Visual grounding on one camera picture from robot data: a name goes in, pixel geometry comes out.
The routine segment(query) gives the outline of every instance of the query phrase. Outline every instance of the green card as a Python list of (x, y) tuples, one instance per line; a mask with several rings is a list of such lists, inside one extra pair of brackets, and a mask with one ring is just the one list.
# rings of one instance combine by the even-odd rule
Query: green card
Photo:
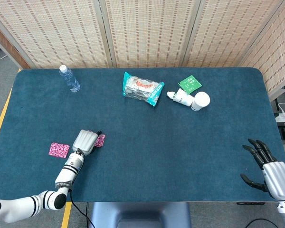
[(199, 81), (196, 80), (196, 78), (193, 77), (193, 75), (190, 75), (186, 79), (179, 82), (179, 85), (187, 94), (190, 94), (194, 90), (197, 90), (198, 88), (201, 87), (201, 83), (199, 83)]

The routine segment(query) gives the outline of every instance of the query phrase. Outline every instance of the pink patterned card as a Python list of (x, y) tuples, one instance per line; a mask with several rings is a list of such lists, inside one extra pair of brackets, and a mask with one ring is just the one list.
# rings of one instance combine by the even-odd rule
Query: pink patterned card
[(69, 145), (52, 142), (48, 154), (59, 158), (66, 158), (69, 149)]
[(95, 142), (95, 146), (96, 147), (102, 147), (104, 142), (105, 142), (105, 134), (101, 134), (100, 136), (98, 136), (98, 138)]

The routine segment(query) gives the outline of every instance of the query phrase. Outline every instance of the blue table mat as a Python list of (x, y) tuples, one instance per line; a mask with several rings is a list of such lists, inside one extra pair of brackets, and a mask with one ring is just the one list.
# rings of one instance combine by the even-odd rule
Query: blue table mat
[[(124, 72), (165, 87), (157, 105), (122, 96)], [(56, 69), (18, 73), (0, 131), (0, 199), (55, 189), (66, 159), (52, 142), (72, 146), (81, 129), (103, 131), (85, 158), (74, 201), (273, 201), (240, 173), (264, 178), (242, 149), (247, 139), (285, 154), (261, 73), (254, 68), (74, 69), (72, 93)], [(211, 98), (195, 112), (166, 96), (193, 74)]]

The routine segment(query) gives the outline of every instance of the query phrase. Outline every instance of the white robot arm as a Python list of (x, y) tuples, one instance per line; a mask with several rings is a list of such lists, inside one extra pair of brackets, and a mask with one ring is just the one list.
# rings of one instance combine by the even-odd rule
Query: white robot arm
[(253, 155), (262, 170), (265, 184), (255, 183), (244, 174), (241, 174), (241, 178), (249, 186), (268, 192), (272, 198), (279, 201), (277, 209), (285, 224), (285, 164), (272, 156), (269, 148), (262, 141), (249, 139), (249, 142), (255, 149), (246, 145), (243, 147)]
[(39, 195), (14, 200), (0, 199), (0, 220), (16, 222), (37, 215), (41, 209), (59, 210), (67, 200), (74, 180), (79, 173), (85, 156), (90, 154), (101, 131), (97, 133), (81, 130), (74, 144), (74, 153), (60, 171), (55, 181), (57, 191), (44, 191)]

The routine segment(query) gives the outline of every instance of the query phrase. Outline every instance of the snack package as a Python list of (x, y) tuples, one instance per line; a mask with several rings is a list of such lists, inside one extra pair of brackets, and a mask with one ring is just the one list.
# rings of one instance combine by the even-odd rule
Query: snack package
[(123, 96), (144, 100), (153, 107), (156, 105), (165, 85), (163, 82), (157, 83), (142, 79), (127, 72), (124, 73), (123, 79)]

